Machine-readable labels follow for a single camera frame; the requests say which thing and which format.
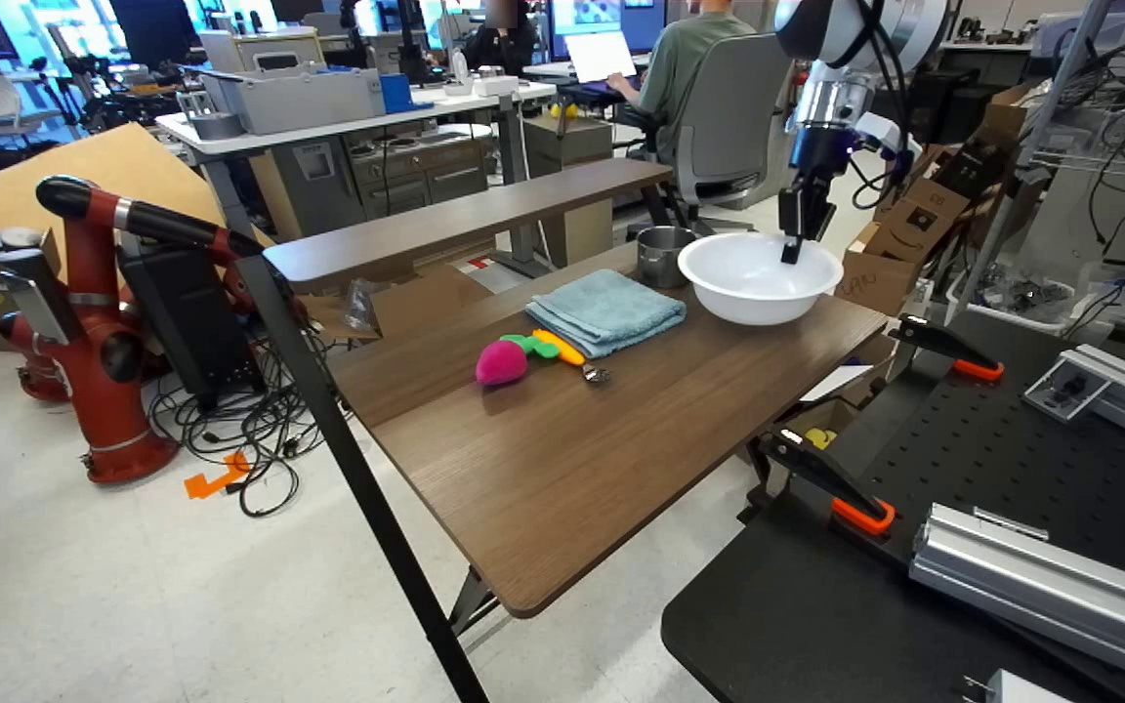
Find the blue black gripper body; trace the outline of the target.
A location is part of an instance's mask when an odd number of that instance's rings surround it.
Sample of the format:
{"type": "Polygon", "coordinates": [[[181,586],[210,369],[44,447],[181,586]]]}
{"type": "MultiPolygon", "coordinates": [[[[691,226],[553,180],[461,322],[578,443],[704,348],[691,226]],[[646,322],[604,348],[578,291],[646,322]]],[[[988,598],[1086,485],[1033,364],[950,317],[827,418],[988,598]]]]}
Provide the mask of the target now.
{"type": "Polygon", "coordinates": [[[819,237],[833,220],[833,180],[849,170],[854,116],[867,92],[853,79],[809,79],[793,105],[788,172],[780,187],[780,232],[788,237],[819,237]]]}

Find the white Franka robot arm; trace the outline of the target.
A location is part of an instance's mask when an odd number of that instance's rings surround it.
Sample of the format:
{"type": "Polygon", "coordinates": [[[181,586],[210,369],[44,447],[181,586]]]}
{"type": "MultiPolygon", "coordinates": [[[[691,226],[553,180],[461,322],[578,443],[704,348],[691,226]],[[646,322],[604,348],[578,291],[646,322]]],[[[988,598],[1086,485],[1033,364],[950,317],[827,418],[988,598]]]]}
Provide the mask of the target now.
{"type": "Polygon", "coordinates": [[[775,34],[809,67],[788,112],[788,187],[776,194],[793,267],[833,220],[833,180],[870,146],[881,187],[915,164],[910,73],[937,49],[950,0],[776,0],[775,34]]]}

